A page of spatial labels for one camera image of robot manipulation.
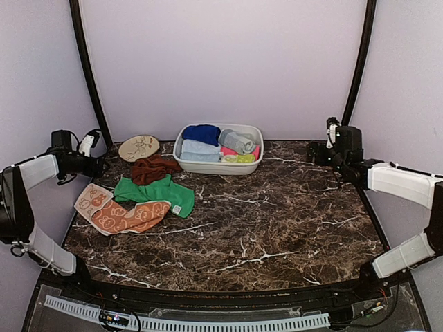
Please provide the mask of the orange bunny pattern towel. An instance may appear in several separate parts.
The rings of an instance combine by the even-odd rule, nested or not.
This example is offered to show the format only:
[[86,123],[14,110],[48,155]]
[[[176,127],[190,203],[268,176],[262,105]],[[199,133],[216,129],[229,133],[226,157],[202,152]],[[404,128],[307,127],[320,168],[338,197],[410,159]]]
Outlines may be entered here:
[[74,208],[98,232],[105,236],[141,234],[160,223],[171,208],[168,201],[137,203],[131,210],[114,201],[113,194],[93,183],[87,185]]

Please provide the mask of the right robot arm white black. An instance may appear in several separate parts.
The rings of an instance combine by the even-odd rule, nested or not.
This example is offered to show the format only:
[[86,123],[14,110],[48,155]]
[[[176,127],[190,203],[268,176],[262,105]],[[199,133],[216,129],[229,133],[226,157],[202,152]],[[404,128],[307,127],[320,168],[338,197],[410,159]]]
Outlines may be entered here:
[[353,286],[358,299],[370,299],[381,279],[442,256],[442,176],[365,159],[361,130],[344,126],[336,118],[327,122],[325,142],[307,145],[307,157],[316,165],[331,167],[344,183],[411,201],[431,213],[423,231],[362,266]]

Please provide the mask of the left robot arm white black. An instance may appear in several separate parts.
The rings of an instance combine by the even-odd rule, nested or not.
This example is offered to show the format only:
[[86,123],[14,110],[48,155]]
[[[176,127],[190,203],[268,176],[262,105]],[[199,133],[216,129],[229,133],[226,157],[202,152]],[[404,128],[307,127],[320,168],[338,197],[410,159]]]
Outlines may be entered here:
[[84,261],[63,249],[38,226],[28,192],[53,178],[58,185],[65,185],[79,174],[102,176],[109,169],[105,157],[91,155],[100,135],[101,130],[93,129],[78,140],[71,131],[54,131],[46,152],[1,171],[1,242],[10,246],[13,256],[28,255],[41,268],[72,279],[70,289],[83,302],[93,301],[98,287],[90,281]]

